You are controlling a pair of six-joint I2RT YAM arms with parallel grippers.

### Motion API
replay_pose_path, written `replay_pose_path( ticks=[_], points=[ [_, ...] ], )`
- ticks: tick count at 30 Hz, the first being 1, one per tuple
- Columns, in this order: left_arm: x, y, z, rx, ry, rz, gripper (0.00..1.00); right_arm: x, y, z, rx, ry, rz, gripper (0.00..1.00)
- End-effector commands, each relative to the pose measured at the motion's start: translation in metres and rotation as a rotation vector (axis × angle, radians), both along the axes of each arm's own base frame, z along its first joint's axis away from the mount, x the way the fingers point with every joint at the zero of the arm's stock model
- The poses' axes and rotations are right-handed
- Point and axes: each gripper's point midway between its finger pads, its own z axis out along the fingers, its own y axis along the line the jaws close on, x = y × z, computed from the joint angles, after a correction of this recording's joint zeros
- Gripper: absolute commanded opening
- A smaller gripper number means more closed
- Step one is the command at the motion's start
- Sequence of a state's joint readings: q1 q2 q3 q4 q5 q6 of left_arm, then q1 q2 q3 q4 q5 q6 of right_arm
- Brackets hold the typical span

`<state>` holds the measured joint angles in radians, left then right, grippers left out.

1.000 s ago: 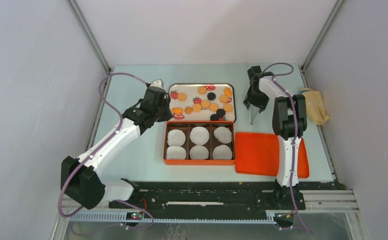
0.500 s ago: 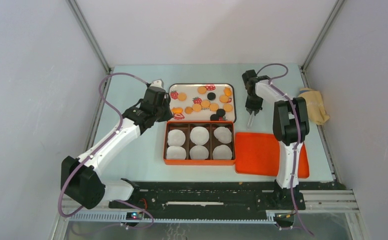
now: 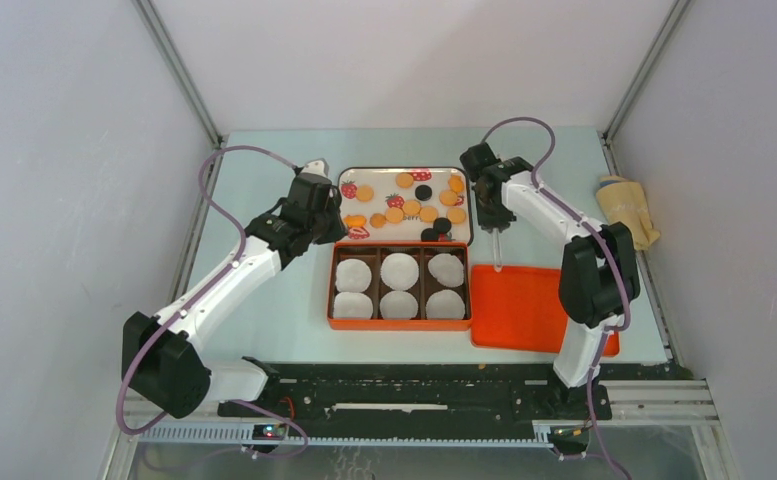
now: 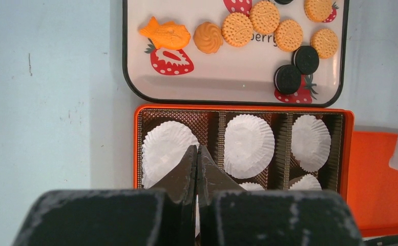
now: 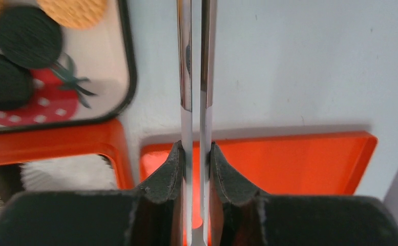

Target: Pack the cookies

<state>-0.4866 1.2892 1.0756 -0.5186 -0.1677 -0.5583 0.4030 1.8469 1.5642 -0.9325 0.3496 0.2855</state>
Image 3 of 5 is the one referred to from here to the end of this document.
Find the strawberry print serving tray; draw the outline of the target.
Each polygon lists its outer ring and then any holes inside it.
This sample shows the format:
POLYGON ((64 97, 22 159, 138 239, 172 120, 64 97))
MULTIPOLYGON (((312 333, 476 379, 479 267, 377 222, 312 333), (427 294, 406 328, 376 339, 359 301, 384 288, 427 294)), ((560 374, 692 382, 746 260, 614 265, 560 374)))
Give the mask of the strawberry print serving tray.
POLYGON ((348 168, 338 187, 346 242, 473 241, 469 182, 458 168, 348 168))

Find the orange cookie box with dividers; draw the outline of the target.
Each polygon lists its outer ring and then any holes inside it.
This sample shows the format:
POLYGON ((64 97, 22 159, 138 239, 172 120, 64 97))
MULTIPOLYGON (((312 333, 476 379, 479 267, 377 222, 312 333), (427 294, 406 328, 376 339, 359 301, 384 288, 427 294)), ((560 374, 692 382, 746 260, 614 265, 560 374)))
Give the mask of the orange cookie box with dividers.
POLYGON ((465 331, 472 324, 464 243, 338 243, 329 280, 334 330, 465 331))

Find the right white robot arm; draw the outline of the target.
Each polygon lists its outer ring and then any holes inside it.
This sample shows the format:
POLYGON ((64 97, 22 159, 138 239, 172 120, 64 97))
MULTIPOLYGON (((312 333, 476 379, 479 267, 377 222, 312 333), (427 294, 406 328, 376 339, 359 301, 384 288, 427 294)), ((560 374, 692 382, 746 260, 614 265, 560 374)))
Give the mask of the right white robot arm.
POLYGON ((621 222, 605 224, 576 209, 521 157, 500 160, 481 142, 460 162, 482 229, 502 230, 521 218, 562 249, 558 298, 568 323, 553 362, 558 383, 547 388, 545 402, 555 416, 570 418, 586 403, 582 386, 598 375, 608 338, 631 323, 640 294, 632 234, 621 222))

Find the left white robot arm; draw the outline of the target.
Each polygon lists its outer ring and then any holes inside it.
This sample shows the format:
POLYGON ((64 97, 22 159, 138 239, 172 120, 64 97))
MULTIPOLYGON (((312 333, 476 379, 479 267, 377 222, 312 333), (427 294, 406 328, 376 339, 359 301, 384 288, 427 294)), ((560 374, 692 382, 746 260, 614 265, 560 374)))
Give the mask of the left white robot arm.
POLYGON ((123 328, 123 390, 132 389, 173 418, 205 402, 241 400, 256 416, 280 403, 271 372, 254 359, 213 365, 202 352, 217 328, 262 283, 311 245, 334 243, 347 228, 340 193, 323 174, 301 171, 277 206, 241 229, 224 260, 190 291, 158 313, 141 312, 123 328))

